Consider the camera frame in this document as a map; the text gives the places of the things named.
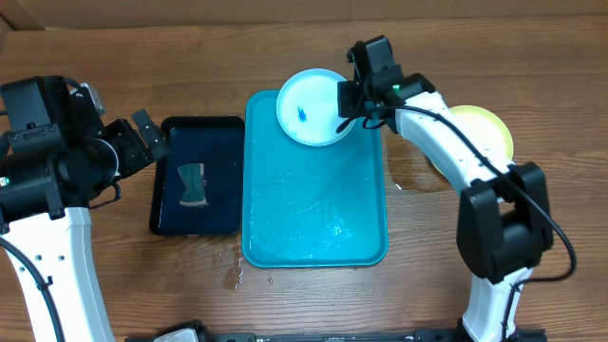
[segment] white plate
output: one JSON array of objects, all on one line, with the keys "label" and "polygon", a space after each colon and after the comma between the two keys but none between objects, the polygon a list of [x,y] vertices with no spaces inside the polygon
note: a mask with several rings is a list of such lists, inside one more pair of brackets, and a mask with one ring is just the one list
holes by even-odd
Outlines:
[{"label": "white plate", "polygon": [[335,143],[349,134],[355,121],[335,133],[346,121],[338,116],[338,82],[342,81],[346,79],[340,74],[320,68],[290,78],[276,99],[276,117],[283,130],[309,146]]}]

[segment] blue mark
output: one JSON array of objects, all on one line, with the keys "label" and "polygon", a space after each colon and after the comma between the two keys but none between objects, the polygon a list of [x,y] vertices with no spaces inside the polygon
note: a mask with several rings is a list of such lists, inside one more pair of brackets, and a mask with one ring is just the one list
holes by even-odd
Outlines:
[{"label": "blue mark", "polygon": [[306,121],[306,113],[304,113],[304,109],[300,107],[297,108],[297,118],[303,123]]}]

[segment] black tray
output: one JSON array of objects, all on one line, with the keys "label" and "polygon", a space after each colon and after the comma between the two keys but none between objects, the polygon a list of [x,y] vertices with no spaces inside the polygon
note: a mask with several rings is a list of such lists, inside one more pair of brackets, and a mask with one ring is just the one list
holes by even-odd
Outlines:
[{"label": "black tray", "polygon": [[[169,154],[157,162],[150,231],[161,236],[238,232],[242,215],[245,122],[240,117],[171,117],[161,130]],[[178,167],[203,163],[207,205],[180,204]]]}]

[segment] wooden table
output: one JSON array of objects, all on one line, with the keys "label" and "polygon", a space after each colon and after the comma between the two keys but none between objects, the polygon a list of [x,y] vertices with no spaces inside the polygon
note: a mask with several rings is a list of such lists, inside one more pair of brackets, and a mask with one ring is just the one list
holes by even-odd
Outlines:
[{"label": "wooden table", "polygon": [[[138,108],[157,123],[174,115],[244,116],[252,95],[280,88],[299,70],[351,77],[345,50],[379,34],[390,38],[404,71],[428,76],[449,105],[498,114],[516,161],[534,161],[546,173],[553,217],[577,248],[579,270],[559,284],[527,286],[518,324],[546,328],[554,341],[604,340],[607,17],[13,32],[0,55],[0,82],[53,74],[90,82],[108,108],[105,123]],[[0,128],[9,128],[6,119]],[[394,180],[387,182],[390,249],[369,268],[269,272],[243,259],[240,236],[153,236],[154,167],[123,181],[123,200],[92,214],[113,332],[153,333],[193,318],[217,333],[455,326],[470,286],[455,241],[458,199],[412,144],[384,134],[385,171]],[[536,275],[566,266],[556,241]],[[0,271],[0,339],[29,340],[25,302],[4,254]]]}]

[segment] teal tray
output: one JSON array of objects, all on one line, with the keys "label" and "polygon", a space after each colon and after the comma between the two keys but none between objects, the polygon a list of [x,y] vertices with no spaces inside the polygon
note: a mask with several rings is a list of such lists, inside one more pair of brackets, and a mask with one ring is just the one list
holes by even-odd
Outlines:
[{"label": "teal tray", "polygon": [[389,232],[379,131],[357,123],[339,142],[304,145],[280,127],[277,96],[247,104],[243,254],[262,268],[380,262]]}]

